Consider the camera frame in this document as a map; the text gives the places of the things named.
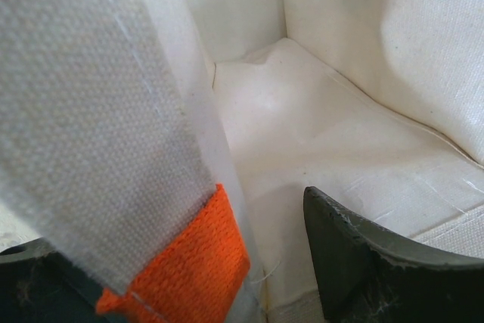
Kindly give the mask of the canvas tote bag orange handles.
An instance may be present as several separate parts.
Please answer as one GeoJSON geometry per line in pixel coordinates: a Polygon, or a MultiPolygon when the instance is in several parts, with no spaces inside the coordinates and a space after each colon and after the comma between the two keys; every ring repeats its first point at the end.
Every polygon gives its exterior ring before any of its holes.
{"type": "Polygon", "coordinates": [[[329,322],[307,187],[483,260],[483,0],[1,0],[1,251],[125,322],[329,322]]]}

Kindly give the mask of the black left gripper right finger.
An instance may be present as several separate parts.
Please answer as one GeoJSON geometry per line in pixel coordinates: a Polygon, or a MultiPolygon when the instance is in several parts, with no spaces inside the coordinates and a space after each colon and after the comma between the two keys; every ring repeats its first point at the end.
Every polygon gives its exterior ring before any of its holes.
{"type": "Polygon", "coordinates": [[[329,322],[481,322],[483,260],[405,238],[316,187],[303,213],[329,322]]]}

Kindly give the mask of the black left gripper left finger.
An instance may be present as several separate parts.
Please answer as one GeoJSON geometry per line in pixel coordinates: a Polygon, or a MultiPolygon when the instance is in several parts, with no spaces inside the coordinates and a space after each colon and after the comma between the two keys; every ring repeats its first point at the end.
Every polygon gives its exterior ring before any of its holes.
{"type": "Polygon", "coordinates": [[[102,291],[42,238],[1,251],[2,322],[125,322],[96,313],[102,291]]]}

